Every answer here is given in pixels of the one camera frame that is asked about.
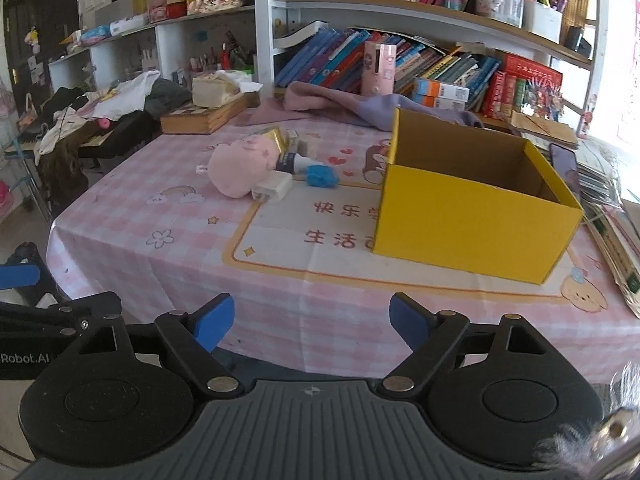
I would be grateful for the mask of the pink plush pig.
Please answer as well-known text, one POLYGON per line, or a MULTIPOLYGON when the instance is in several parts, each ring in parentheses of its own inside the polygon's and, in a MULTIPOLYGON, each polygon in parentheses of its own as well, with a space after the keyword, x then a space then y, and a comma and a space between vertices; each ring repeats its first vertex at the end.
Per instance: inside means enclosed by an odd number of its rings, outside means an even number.
POLYGON ((280 150, 276 141, 263 134, 252 134, 230 144, 218 144, 206 165, 197 174, 206 174, 222 195, 240 198, 269 176, 276 168, 280 150))

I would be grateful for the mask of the blue toy block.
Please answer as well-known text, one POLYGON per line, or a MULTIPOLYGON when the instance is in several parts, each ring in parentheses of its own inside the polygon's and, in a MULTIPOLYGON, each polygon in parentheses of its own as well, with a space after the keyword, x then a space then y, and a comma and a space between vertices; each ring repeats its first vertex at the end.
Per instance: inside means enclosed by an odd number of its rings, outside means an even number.
POLYGON ((336 188, 340 179, 332 167, 312 165, 306 170, 306 182, 312 188, 336 188))

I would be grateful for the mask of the white blue tube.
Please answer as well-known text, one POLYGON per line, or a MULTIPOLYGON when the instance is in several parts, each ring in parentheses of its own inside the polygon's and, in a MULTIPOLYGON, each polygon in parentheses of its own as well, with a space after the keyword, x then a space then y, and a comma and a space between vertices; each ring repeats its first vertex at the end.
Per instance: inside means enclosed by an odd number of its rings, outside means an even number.
POLYGON ((321 162, 297 153, 281 154, 276 162, 276 170, 287 174, 306 174, 313 166, 321 166, 321 162))

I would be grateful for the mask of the beige eraser block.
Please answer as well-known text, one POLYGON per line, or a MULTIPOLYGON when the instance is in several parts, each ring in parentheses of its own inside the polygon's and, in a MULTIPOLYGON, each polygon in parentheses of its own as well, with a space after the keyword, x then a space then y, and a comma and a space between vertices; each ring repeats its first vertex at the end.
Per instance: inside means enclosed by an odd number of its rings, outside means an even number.
POLYGON ((297 154, 315 159, 318 157, 318 140, 313 136, 301 136, 298 139, 297 154))

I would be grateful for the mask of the small white carton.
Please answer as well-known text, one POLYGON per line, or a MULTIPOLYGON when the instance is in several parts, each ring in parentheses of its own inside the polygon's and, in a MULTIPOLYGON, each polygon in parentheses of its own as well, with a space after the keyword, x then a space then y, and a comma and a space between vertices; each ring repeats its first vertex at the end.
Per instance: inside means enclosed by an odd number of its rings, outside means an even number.
POLYGON ((286 149, 289 153, 297 154, 299 148, 299 134, 294 129, 288 129, 286 133, 286 149))

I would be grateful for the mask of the yellow cardboard box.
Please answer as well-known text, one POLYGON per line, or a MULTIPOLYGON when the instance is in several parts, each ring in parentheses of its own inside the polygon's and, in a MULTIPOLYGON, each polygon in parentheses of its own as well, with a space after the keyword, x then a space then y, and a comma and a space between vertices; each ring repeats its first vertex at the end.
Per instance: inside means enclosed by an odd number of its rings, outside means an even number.
POLYGON ((540 285, 581 221, 529 140, 396 110, 376 254, 540 285))

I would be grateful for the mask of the pink checkered tablecloth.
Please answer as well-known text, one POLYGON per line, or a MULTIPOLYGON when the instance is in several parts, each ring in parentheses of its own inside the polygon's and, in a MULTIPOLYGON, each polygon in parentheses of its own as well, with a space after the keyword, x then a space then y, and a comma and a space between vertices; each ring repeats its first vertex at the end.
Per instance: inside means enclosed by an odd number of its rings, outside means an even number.
POLYGON ((388 303, 405 292, 477 323, 529 320, 590 382, 639 356, 639 321, 586 230, 541 285, 375 255, 384 132, 298 120, 337 188, 296 182, 275 204, 221 195, 198 173, 213 149, 247 135, 159 136, 82 194, 52 224, 47 263, 68 296, 116 292, 136 320, 191 311, 226 292, 225 349, 294 370, 381 377, 408 353, 388 303))

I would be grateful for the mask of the pile of clothes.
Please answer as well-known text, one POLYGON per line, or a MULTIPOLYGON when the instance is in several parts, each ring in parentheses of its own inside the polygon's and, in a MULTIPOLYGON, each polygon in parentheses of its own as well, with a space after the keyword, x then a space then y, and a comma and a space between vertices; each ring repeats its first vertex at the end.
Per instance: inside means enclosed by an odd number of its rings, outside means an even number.
POLYGON ((44 198, 57 216, 82 193, 84 159, 120 159, 153 140, 160 118, 191 102, 191 91, 148 70, 110 90, 88 92, 53 113, 34 148, 44 198))

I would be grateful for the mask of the wooden chess box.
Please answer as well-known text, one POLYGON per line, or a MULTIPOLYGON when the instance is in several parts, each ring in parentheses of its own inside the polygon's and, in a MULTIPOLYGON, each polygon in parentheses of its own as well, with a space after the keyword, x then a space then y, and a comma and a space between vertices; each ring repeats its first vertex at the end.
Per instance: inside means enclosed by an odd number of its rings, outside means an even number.
POLYGON ((258 93, 247 93, 219 108, 205 108, 186 104, 160 118, 163 134, 199 134, 208 136, 244 110, 259 104, 258 93))

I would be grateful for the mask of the smartphone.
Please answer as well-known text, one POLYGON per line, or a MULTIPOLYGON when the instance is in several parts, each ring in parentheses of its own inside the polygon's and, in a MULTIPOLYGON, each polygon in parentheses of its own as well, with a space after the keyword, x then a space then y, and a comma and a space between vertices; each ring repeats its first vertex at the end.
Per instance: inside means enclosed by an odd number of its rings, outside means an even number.
POLYGON ((550 143, 548 147, 550 162, 556 173, 572 191, 576 200, 582 200, 580 194, 579 172, 575 153, 564 146, 550 143))

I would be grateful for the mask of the brown notebook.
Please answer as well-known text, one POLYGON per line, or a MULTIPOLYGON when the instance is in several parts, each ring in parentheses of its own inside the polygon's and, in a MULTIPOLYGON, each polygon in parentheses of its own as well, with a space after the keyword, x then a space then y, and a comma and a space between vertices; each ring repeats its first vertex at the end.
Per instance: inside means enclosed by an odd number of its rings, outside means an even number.
POLYGON ((578 148, 578 137, 575 131, 562 122, 513 112, 510 126, 518 131, 539 136, 541 139, 562 144, 566 148, 578 148))

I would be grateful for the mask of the orange white small box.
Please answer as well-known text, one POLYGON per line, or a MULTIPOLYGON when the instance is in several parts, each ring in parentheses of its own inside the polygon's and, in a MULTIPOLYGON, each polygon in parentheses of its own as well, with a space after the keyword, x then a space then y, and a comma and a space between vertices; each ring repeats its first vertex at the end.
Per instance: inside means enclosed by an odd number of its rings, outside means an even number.
POLYGON ((437 80, 417 79, 413 86, 413 102, 439 110, 463 112, 469 102, 470 90, 437 80))

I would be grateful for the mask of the tissue pack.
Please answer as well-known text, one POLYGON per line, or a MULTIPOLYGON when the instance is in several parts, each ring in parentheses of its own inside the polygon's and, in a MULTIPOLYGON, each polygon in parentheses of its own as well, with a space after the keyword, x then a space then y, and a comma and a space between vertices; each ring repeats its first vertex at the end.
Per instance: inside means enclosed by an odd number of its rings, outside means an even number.
POLYGON ((242 70, 216 70, 192 79, 192 103, 203 108, 219 108, 230 104, 245 93, 262 90, 262 84, 242 70))

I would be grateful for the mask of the pink purple towel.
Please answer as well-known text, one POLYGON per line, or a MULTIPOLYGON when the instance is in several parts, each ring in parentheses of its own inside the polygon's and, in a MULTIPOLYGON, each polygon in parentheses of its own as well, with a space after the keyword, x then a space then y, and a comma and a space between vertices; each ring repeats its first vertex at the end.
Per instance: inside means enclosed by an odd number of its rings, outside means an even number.
POLYGON ((286 88, 282 99, 265 100, 258 107, 241 114, 238 125, 267 125, 318 116, 342 124, 391 132, 395 110, 398 108, 435 117, 443 122, 476 128, 484 127, 473 113, 466 110, 457 112, 426 107, 396 93, 386 94, 386 96, 360 96, 299 81, 294 81, 286 88))

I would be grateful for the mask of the red book set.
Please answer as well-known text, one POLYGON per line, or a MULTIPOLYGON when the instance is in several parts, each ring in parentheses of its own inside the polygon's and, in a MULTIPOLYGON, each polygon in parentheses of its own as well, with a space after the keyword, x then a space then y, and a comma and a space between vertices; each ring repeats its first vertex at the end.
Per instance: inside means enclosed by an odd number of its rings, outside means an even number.
POLYGON ((544 64, 498 51, 498 68, 485 93, 482 114, 509 120, 514 113, 559 120, 563 114, 563 75, 544 64))

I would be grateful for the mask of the pink cartoon canister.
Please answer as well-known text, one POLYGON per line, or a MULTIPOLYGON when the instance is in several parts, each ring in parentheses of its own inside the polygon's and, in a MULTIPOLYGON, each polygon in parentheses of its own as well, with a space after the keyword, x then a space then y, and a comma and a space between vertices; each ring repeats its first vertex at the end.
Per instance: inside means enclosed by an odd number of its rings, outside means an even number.
POLYGON ((363 50, 360 94, 388 96, 394 92, 396 46, 367 41, 363 50))

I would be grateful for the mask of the white bookshelf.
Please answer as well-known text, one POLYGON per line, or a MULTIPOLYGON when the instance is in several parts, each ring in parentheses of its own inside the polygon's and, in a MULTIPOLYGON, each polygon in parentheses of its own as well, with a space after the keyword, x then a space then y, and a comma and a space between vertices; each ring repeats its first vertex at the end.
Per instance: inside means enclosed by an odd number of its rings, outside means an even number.
POLYGON ((521 55, 552 66, 566 64, 562 92, 564 120, 583 132, 594 114, 602 75, 600 55, 592 58, 525 29, 474 14, 404 0, 259 0, 209 14, 193 14, 149 23, 107 38, 50 64, 54 88, 88 84, 104 89, 142 65, 142 52, 154 50, 153 67, 164 78, 188 66, 201 50, 219 48, 230 30, 250 50, 254 78, 262 95, 272 96, 276 66, 285 49, 274 40, 313 21, 332 27, 367 27, 399 32, 436 44, 467 44, 521 55))

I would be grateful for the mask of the white pen holder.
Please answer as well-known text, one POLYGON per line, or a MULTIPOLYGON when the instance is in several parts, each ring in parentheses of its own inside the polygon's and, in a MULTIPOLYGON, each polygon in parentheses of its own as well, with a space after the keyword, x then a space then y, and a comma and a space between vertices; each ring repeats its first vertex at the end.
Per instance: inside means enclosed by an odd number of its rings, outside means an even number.
POLYGON ((556 44, 560 41, 563 14, 535 0, 525 0, 522 29, 556 44))

